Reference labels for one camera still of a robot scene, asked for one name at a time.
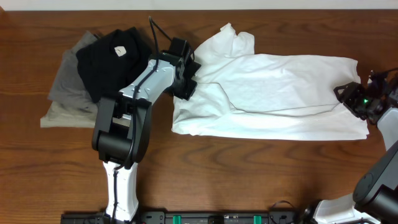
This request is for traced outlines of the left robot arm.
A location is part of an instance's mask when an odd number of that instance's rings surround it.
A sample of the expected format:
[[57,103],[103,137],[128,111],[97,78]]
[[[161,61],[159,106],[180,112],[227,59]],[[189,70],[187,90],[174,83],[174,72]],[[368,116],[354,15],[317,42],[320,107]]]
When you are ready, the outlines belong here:
[[162,52],[128,86],[102,97],[92,140],[108,178],[109,200],[101,222],[133,222],[139,208],[137,167],[149,145],[152,107],[163,92],[189,100],[200,67],[191,56]]

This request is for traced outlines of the white t-shirt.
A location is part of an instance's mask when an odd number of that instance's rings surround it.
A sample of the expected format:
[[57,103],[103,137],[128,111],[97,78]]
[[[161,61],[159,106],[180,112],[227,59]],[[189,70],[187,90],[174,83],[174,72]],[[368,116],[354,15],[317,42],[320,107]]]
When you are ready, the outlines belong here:
[[334,88],[360,80],[357,61],[256,54],[255,38],[226,24],[195,51],[189,100],[174,99],[172,131],[192,136],[298,141],[366,139],[368,125]]

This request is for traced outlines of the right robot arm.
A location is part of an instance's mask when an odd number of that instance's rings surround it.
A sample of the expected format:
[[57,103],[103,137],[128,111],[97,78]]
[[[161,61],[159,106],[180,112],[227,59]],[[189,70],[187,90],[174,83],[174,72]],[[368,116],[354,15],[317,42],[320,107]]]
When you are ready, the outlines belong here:
[[375,124],[386,153],[360,178],[352,194],[307,209],[306,223],[397,223],[397,82],[351,82],[334,88],[356,117]]

